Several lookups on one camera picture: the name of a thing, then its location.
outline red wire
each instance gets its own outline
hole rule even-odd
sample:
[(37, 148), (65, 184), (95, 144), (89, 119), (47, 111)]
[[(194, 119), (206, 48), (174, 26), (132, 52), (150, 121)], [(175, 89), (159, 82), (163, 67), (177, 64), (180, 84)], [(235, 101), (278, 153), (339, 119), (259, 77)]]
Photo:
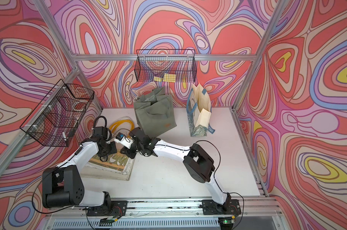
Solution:
[(114, 206), (113, 208), (119, 208), (120, 210), (120, 216), (122, 216), (122, 211), (121, 211), (121, 208), (119, 206)]

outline metal vent grille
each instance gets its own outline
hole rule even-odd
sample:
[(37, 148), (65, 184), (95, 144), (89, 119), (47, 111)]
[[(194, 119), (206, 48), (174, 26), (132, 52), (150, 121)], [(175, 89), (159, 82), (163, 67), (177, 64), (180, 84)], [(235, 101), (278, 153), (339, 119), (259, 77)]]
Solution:
[[(115, 223), (99, 224), (100, 219), (89, 222), (94, 228), (178, 228), (219, 227), (218, 218), (121, 218)], [(57, 219), (52, 229), (90, 229), (87, 220)]]

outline cream paper bag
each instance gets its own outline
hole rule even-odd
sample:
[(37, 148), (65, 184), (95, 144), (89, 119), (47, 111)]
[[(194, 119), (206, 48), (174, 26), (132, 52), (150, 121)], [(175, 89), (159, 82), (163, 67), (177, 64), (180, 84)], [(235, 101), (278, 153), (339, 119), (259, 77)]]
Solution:
[(189, 93), (186, 102), (187, 120), (189, 122), (190, 136), (206, 136), (207, 130), (214, 133), (214, 129), (209, 125), (211, 117), (211, 100), (207, 90), (202, 85), (195, 86)]

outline yellow sticky note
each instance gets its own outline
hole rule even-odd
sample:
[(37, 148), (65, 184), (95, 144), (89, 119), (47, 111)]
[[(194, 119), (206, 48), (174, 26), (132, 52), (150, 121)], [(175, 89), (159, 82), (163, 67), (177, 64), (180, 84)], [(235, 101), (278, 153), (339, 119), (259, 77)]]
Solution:
[(155, 77), (153, 77), (153, 80), (154, 80), (154, 81), (162, 81), (162, 78), (160, 78), (160, 77), (158, 77), (158, 76), (155, 76)]
[(176, 74), (166, 74), (163, 76), (163, 81), (176, 82)]

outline white table surface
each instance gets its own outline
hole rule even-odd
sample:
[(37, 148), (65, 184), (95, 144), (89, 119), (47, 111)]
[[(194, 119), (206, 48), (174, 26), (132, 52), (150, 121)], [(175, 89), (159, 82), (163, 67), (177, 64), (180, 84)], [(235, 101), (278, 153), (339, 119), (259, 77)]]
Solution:
[[(190, 137), (185, 108), (175, 108), (177, 126), (159, 138), (166, 142), (191, 146), (197, 140), (212, 142), (221, 153), (221, 165), (216, 172), (218, 181), (226, 192), (237, 192), (242, 196), (259, 196), (252, 170), (243, 149), (239, 134), (229, 108), (212, 108), (210, 124), (214, 134), (207, 132), (204, 137)], [(134, 109), (106, 108), (102, 115), (110, 125), (116, 119), (129, 116), (136, 124)], [(103, 125), (100, 119), (97, 125)], [(213, 158), (217, 168), (219, 156), (209, 143), (199, 142)], [(168, 158), (136, 155), (129, 181), (82, 178), (84, 187), (94, 191), (107, 191), (111, 198), (170, 198), (205, 197), (210, 193), (204, 184), (195, 181), (184, 164)]]

